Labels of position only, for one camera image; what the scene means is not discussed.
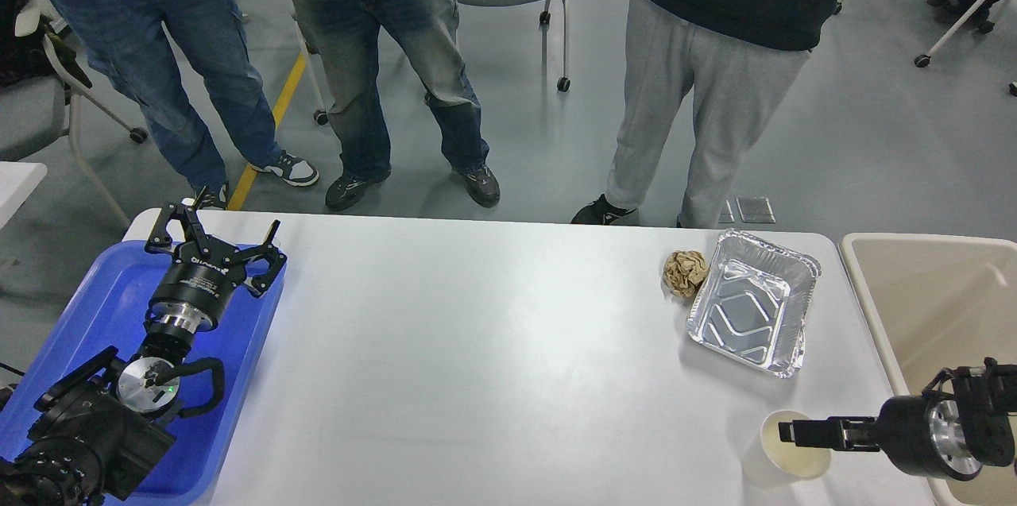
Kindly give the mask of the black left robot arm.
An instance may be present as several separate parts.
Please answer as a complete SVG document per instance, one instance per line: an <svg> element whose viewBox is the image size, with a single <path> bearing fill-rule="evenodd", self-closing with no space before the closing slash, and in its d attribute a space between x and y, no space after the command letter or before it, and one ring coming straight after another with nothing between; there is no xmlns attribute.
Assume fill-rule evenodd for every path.
<svg viewBox="0 0 1017 506"><path fill-rule="evenodd" d="M167 204L94 264L2 413L4 505L199 495L268 333L287 255L213 237Z"/></svg>

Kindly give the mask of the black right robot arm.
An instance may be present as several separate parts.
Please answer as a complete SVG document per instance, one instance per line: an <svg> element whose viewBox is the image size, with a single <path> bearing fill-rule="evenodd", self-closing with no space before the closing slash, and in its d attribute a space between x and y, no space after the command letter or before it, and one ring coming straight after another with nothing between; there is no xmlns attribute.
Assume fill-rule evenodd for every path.
<svg viewBox="0 0 1017 506"><path fill-rule="evenodd" d="M893 396L871 416L778 423L779 440L842 452L883 452L911 476L972 481L985 466L1013 466L1016 369L986 357L982 366L944 368L920 394Z"/></svg>

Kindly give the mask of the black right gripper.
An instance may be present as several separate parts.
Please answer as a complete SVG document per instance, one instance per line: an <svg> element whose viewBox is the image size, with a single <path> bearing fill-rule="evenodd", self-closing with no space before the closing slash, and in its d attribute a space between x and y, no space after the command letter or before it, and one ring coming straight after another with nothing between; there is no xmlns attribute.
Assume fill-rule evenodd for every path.
<svg viewBox="0 0 1017 506"><path fill-rule="evenodd" d="M965 440L957 402L895 396L871 416L778 422L779 440L803 448L886 453L904 473L971 481L982 463Z"/></svg>

